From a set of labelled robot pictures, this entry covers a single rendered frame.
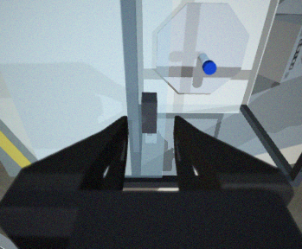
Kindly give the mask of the blue-capped tube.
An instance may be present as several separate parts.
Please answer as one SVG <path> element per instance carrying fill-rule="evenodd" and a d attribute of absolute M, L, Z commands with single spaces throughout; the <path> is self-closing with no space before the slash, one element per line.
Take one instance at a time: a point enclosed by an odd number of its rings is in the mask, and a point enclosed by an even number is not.
<path fill-rule="evenodd" d="M 210 60 L 204 51 L 198 52 L 197 58 L 201 62 L 202 70 L 206 74 L 211 75 L 216 71 L 216 64 Z"/>

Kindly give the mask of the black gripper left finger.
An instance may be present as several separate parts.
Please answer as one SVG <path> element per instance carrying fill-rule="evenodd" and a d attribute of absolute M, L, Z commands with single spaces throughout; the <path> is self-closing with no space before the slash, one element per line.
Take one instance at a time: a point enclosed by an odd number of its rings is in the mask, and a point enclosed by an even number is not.
<path fill-rule="evenodd" d="M 22 168 L 9 189 L 30 186 L 123 190 L 128 137 L 128 118 L 122 116 L 104 130 Z"/>

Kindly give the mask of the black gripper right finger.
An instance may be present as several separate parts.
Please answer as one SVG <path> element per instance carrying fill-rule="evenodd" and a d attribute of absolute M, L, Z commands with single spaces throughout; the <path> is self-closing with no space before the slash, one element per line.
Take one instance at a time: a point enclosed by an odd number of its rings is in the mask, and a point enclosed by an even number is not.
<path fill-rule="evenodd" d="M 175 116 L 173 137 L 178 191 L 269 190 L 278 193 L 286 206 L 294 196 L 281 169 L 198 130 L 180 116 Z"/>

